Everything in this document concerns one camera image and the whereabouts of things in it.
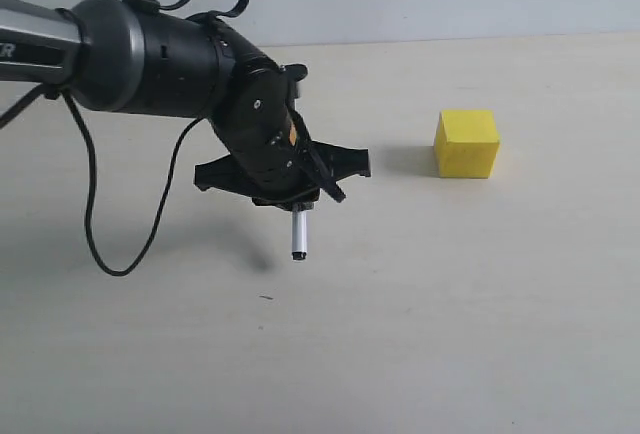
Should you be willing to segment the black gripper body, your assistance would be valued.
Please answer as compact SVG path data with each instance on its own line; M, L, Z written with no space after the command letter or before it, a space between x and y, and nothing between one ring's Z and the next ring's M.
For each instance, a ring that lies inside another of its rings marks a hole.
M315 141L302 116L283 106L241 109L213 126L228 150L195 167L194 184L250 198L258 206L291 210L325 192L336 202L346 198L338 182L369 177L369 151Z

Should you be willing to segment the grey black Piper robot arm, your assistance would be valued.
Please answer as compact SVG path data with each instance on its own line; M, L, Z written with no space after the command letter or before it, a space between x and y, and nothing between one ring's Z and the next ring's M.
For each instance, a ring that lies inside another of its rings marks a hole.
M227 149L194 182L291 209L371 173L369 155L315 141L295 109L302 64L278 65L219 18L187 19L141 0L71 9L1 1L1 77L65 89L93 111L204 119Z

